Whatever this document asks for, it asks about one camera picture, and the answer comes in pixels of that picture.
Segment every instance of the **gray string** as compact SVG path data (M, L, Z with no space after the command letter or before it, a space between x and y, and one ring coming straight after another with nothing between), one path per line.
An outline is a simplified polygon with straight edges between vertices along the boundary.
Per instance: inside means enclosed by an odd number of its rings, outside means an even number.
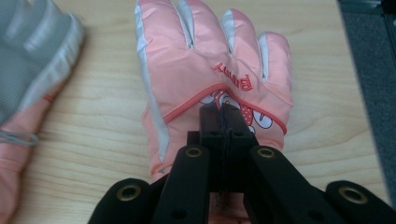
M38 137L32 133L8 133L0 131L0 143L19 144L28 147L37 145Z

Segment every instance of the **pink glove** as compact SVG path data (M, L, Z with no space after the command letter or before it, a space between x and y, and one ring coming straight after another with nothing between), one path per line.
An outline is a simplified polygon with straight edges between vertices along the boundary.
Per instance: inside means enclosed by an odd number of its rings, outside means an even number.
M75 62L82 26L50 0L0 0L0 223L18 204L20 175L55 94Z
M257 39L242 12L229 9L219 22L200 0L180 0L177 8L169 0L140 0L134 14L154 180L169 173L187 131L199 130L199 108L213 101L240 107L261 145L283 148L292 99L290 50L282 35ZM215 206L212 195L211 221L247 221L241 195L222 201Z

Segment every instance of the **light wood surface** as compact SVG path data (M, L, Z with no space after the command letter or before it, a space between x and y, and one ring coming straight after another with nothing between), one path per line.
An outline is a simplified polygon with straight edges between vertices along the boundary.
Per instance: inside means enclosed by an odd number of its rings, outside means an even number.
M54 2L81 18L87 37L43 123L12 223L86 223L117 181L150 181L134 0ZM336 1L206 2L219 17L235 7L258 33L289 40L295 107L284 153L297 169L320 189L347 179L388 201Z

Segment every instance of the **cartoon character print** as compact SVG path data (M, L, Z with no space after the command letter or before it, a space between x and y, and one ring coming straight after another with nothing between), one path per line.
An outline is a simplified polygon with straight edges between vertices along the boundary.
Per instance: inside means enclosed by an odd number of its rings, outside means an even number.
M204 99L202 99L201 103L204 105L208 105L213 101L216 102L218 108L220 108L221 105L224 103L239 108L242 112L242 115L244 116L247 126L249 127L250 131L253 133L256 133L253 126L251 126L253 120L255 120L256 123L264 129L270 128L273 123L273 121L264 114L256 110L253 110L245 105L240 105L226 91L215 91L212 94L206 96Z

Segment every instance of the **gray carpet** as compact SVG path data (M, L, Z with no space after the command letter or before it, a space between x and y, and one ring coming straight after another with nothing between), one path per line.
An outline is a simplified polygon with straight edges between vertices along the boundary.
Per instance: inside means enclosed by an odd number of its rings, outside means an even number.
M389 196L396 208L396 66L389 34L381 15L344 11L343 18Z

